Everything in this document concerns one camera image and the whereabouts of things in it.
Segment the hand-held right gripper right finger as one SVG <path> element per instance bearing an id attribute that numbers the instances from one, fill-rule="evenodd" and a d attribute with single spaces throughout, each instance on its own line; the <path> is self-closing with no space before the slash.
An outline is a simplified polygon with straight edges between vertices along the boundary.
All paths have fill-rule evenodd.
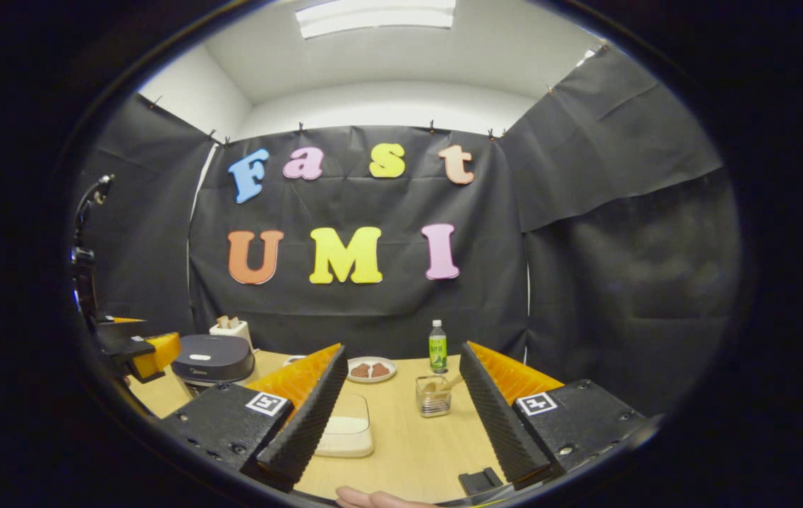
<path id="1" fill-rule="evenodd" d="M 472 341 L 463 345 L 459 372 L 517 490 L 592 465 L 648 424 L 593 380 L 566 384 Z"/>

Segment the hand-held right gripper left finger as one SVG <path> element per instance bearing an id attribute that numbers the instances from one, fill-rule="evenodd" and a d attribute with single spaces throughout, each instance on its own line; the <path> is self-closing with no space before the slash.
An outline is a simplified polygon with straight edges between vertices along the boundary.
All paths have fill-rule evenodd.
<path id="1" fill-rule="evenodd" d="M 208 462 L 291 492 L 320 444 L 348 373 L 336 343 L 246 386 L 219 382 L 163 419 Z"/>

